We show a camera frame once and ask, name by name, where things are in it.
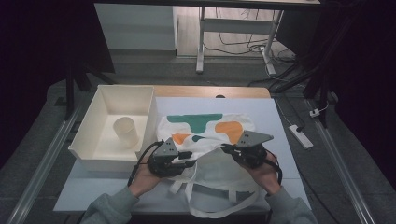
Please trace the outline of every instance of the white cup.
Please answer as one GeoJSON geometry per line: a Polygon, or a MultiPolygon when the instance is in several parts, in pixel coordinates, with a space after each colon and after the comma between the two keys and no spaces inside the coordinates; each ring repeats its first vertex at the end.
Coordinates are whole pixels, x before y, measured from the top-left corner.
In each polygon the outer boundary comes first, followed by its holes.
{"type": "Polygon", "coordinates": [[[113,124],[113,129],[125,147],[133,147],[139,141],[134,120],[131,118],[122,117],[117,119],[113,124]]]}

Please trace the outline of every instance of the person's right hand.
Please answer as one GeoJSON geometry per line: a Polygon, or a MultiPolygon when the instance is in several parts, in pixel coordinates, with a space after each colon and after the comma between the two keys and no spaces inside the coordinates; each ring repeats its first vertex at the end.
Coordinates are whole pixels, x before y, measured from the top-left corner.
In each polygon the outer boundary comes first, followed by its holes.
{"type": "MultiPolygon", "coordinates": [[[[270,152],[267,152],[266,159],[268,161],[272,161],[273,163],[276,163],[276,156],[274,156],[270,152]]],[[[258,185],[260,185],[263,189],[265,189],[265,191],[267,191],[268,194],[273,195],[280,190],[280,185],[277,183],[276,170],[271,165],[264,163],[263,165],[255,169],[251,169],[244,165],[241,166],[244,167],[250,173],[254,181],[256,181],[258,185]]]]}

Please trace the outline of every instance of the wall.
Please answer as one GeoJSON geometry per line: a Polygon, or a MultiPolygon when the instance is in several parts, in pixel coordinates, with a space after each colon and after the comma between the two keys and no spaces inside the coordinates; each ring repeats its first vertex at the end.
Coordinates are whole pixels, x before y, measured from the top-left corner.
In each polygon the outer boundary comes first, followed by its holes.
{"type": "Polygon", "coordinates": [[[176,49],[174,7],[95,4],[109,49],[176,49]]]}

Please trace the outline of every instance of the cardboard box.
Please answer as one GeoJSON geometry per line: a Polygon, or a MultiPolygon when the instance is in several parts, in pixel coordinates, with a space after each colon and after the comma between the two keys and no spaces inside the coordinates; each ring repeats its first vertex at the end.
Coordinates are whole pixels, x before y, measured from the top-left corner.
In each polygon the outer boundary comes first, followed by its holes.
{"type": "Polygon", "coordinates": [[[140,151],[157,141],[156,119],[153,87],[99,85],[69,150],[89,171],[131,172],[140,151]],[[134,120],[139,142],[132,148],[113,130],[121,117],[134,120]]]}

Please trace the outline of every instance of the green pattern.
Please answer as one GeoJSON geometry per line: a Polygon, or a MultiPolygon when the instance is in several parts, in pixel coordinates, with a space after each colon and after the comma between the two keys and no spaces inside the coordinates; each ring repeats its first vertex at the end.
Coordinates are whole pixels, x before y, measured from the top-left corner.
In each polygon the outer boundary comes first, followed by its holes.
{"type": "Polygon", "coordinates": [[[192,133],[204,133],[209,121],[220,120],[222,116],[222,114],[173,115],[167,116],[167,119],[171,123],[188,123],[192,133]]]}
{"type": "Polygon", "coordinates": [[[204,137],[202,137],[202,136],[195,135],[195,136],[192,137],[192,141],[198,142],[198,140],[203,139],[203,138],[204,138],[204,137]]]}

